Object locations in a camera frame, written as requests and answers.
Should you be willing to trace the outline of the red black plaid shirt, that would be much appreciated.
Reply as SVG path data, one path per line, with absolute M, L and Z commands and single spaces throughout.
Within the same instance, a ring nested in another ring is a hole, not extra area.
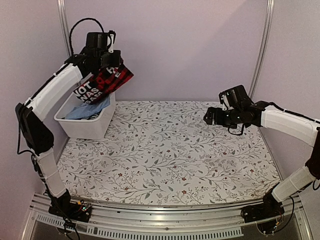
M 106 67 L 73 90 L 75 97 L 87 105 L 97 104 L 127 83 L 134 74 L 122 63 Z

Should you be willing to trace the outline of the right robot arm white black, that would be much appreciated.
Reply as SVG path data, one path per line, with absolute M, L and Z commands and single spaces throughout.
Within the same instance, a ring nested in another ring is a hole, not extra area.
M 271 191 L 271 198 L 259 206 L 262 218 L 269 218 L 278 210 L 278 203 L 298 192 L 308 184 L 320 179 L 320 121 L 279 108 L 273 102 L 258 101 L 229 107 L 209 107 L 203 120 L 208 125 L 220 125 L 235 129 L 251 125 L 272 129 L 312 147 L 312 153 L 304 164 L 289 177 L 278 183 Z

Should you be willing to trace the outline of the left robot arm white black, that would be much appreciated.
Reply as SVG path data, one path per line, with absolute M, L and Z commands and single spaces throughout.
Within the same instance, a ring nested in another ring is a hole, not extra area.
M 18 136 L 24 137 L 27 152 L 35 158 L 35 170 L 42 176 L 51 198 L 57 200 L 55 209 L 63 216 L 74 213 L 70 193 L 58 173 L 54 157 L 54 135 L 44 124 L 48 113 L 75 84 L 102 68 L 117 68 L 123 63 L 120 50 L 93 50 L 90 54 L 76 54 L 68 58 L 45 84 L 25 103 L 18 103 L 15 112 Z

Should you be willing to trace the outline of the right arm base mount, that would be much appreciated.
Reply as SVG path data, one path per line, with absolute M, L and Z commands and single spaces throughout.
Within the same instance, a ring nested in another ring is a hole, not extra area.
M 281 202 L 277 202 L 273 197 L 265 197 L 262 203 L 243 207 L 240 216 L 245 223 L 251 223 L 280 216 L 284 213 L 285 210 Z

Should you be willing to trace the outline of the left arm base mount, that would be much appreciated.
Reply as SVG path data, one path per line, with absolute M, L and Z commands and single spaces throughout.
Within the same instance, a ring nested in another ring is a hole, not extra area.
M 88 223 L 92 215 L 92 204 L 83 200 L 72 202 L 68 198 L 53 198 L 48 212 L 67 220 Z

